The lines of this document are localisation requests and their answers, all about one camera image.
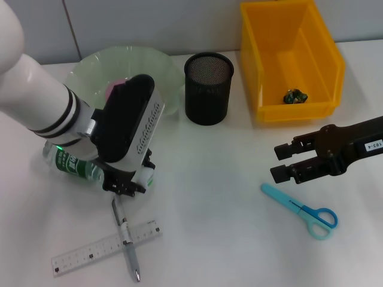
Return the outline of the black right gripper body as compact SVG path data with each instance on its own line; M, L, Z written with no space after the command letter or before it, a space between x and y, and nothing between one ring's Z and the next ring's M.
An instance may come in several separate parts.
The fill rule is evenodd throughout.
M382 154L382 117L351 126L324 126L317 136L317 156L332 176L346 172L355 161Z

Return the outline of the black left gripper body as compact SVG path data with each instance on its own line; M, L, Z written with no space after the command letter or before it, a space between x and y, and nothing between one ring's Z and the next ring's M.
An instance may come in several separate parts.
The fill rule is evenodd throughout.
M103 170L104 183L130 182L136 173L116 169L101 160L97 160L96 165Z

